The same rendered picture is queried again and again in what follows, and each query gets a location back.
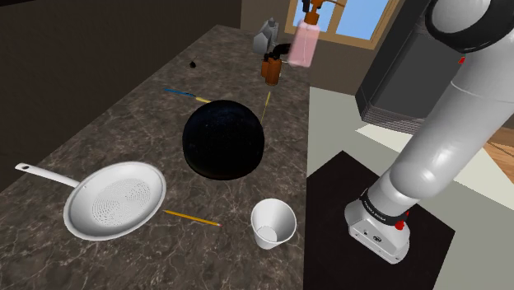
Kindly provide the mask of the black bowl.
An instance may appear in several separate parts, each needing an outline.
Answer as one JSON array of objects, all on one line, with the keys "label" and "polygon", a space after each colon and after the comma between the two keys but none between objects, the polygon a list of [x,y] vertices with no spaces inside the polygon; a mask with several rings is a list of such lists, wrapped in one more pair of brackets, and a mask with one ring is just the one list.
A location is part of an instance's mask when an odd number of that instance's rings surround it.
[{"label": "black bowl", "polygon": [[211,180],[234,180],[255,170],[264,154],[258,117],[236,101],[201,105],[187,120],[182,148],[189,167]]}]

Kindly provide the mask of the thin yellow pencil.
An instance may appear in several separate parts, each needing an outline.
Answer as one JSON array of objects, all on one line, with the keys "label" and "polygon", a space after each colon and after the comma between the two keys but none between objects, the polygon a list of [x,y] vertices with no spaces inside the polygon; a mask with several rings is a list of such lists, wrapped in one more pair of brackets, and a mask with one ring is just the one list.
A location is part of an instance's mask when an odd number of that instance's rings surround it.
[{"label": "thin yellow pencil", "polygon": [[269,105],[270,97],[271,97],[271,91],[269,91],[269,92],[268,92],[268,95],[267,95],[267,97],[266,97],[266,101],[265,101],[265,103],[264,103],[263,112],[262,112],[262,115],[261,115],[261,118],[260,118],[260,123],[261,123],[261,124],[263,123],[264,116],[265,116],[265,112],[266,112],[267,107],[268,107],[268,105]]}]

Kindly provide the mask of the brown pump bottle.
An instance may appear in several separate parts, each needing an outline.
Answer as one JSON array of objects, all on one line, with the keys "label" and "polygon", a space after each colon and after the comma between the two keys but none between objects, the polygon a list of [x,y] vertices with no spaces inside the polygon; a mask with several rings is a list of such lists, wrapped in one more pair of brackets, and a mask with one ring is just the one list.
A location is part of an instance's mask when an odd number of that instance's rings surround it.
[{"label": "brown pump bottle", "polygon": [[271,52],[264,54],[261,76],[264,78],[267,85],[276,86],[278,84],[283,63],[281,56],[288,54],[290,48],[290,44],[278,44]]}]

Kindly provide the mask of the white cup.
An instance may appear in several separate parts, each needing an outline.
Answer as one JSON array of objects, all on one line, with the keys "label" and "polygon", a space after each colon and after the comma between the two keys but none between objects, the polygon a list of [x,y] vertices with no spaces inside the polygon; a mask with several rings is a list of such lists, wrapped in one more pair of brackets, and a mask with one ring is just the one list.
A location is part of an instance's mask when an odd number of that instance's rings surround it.
[{"label": "white cup", "polygon": [[279,199],[259,201],[252,209],[250,223],[256,244],[264,250],[289,241],[297,229],[295,213]]}]

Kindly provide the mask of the blue and yellow pen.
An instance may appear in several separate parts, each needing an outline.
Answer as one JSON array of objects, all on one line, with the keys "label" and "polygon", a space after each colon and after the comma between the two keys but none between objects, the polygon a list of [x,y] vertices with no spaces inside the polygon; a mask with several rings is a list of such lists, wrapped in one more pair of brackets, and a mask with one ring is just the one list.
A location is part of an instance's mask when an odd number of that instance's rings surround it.
[{"label": "blue and yellow pen", "polygon": [[196,96],[196,95],[194,95],[192,93],[188,93],[188,92],[184,92],[184,91],[178,91],[178,90],[173,90],[173,89],[169,89],[169,88],[164,88],[164,91],[175,93],[175,94],[179,94],[179,95],[182,95],[182,96],[192,97],[195,100],[203,102],[203,103],[211,102],[211,101],[206,100],[206,99],[204,99],[202,97],[199,97],[199,96]]}]

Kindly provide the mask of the grey house-shaped figure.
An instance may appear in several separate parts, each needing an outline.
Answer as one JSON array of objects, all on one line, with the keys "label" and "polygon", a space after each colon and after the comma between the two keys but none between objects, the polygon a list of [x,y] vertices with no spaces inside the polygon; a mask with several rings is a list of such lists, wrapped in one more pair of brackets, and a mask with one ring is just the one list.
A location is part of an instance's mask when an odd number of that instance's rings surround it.
[{"label": "grey house-shaped figure", "polygon": [[252,51],[255,54],[266,54],[271,47],[277,45],[278,32],[279,24],[273,17],[269,18],[254,37]]}]

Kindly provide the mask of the pink spray bottle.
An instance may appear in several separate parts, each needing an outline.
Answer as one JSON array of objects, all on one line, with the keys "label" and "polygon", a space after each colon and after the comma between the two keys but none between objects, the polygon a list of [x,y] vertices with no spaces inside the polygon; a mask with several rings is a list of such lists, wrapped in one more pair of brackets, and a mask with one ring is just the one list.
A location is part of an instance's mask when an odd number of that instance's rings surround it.
[{"label": "pink spray bottle", "polygon": [[301,0],[305,16],[297,23],[297,29],[288,54],[287,62],[293,67],[309,68],[319,39],[318,10],[324,0]]}]

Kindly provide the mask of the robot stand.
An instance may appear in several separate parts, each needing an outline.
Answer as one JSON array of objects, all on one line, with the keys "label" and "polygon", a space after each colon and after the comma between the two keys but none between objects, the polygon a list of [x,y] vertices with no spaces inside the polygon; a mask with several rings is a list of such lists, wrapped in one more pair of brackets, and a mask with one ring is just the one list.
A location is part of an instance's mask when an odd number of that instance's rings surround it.
[{"label": "robot stand", "polygon": [[389,264],[348,234],[343,211],[378,178],[340,152],[306,179],[304,290],[433,290],[455,235],[419,205],[409,213],[410,247]]}]

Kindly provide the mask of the white strainer pan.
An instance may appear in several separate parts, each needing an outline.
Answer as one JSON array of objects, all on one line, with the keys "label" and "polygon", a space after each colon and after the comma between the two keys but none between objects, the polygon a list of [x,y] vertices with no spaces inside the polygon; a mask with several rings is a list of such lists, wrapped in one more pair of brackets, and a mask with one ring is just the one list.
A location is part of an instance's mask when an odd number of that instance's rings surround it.
[{"label": "white strainer pan", "polygon": [[166,196],[164,175],[154,166],[125,161],[106,166],[76,181],[37,166],[16,169],[73,187],[63,208],[66,228],[87,241],[108,241],[145,224]]}]

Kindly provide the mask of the wooden-framed window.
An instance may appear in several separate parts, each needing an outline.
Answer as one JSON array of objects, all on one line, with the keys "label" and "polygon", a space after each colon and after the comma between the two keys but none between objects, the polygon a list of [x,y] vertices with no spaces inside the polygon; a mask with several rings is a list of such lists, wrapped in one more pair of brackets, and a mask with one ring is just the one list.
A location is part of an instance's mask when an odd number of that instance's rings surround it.
[{"label": "wooden-framed window", "polygon": [[395,19],[403,0],[324,0],[319,15],[319,39],[373,50]]}]

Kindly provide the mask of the dark grey cabinet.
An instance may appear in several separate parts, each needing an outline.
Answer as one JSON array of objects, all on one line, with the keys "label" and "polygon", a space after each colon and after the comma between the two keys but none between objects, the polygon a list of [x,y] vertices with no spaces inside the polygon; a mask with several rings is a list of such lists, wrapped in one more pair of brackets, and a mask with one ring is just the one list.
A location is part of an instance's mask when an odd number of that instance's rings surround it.
[{"label": "dark grey cabinet", "polygon": [[462,54],[424,24],[430,0],[405,0],[355,99],[364,122],[415,133],[460,68]]}]

